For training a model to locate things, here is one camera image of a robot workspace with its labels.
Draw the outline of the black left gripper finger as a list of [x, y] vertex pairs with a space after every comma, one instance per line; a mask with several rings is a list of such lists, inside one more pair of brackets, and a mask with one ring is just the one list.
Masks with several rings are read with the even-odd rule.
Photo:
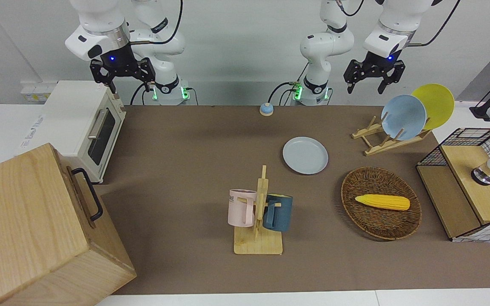
[[383, 94], [387, 85], [398, 83], [403, 75], [405, 68], [406, 66], [403, 61], [396, 61], [396, 63], [392, 67], [393, 72], [391, 75], [388, 75], [387, 73], [389, 71], [388, 68], [381, 68], [380, 75], [382, 77], [382, 81], [378, 87], [378, 93]]
[[358, 62], [357, 60], [351, 60], [350, 63], [348, 64], [348, 67], [346, 68], [344, 72], [344, 80], [346, 81], [348, 87], [347, 87], [347, 92], [349, 94], [352, 94], [352, 91], [356, 85], [356, 83], [360, 82], [361, 79], [361, 73], [362, 73], [362, 63]]

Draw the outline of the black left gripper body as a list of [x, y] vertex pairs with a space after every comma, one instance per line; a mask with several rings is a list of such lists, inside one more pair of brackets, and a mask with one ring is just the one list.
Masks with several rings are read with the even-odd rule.
[[360, 63], [359, 75], [379, 77], [382, 71], [389, 72], [394, 68], [399, 56], [399, 51], [387, 57], [379, 56], [373, 52], [367, 51], [365, 59]]

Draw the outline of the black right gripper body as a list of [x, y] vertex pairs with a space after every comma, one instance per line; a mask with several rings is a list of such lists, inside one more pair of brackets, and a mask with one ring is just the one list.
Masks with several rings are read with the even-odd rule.
[[136, 78], [137, 60], [131, 50], [112, 50], [100, 58], [107, 70], [114, 71], [115, 77]]

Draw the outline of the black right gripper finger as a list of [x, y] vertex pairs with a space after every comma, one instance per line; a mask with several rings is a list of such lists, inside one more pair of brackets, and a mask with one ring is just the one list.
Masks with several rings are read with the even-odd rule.
[[143, 83], [147, 92], [151, 91], [151, 83], [156, 81], [156, 72], [150, 58], [137, 61], [136, 79]]
[[97, 83], [101, 83], [111, 90], [111, 93], [116, 94], [117, 90], [113, 83], [115, 76], [114, 71], [107, 70], [101, 60], [92, 59], [90, 61], [90, 71], [93, 79]]

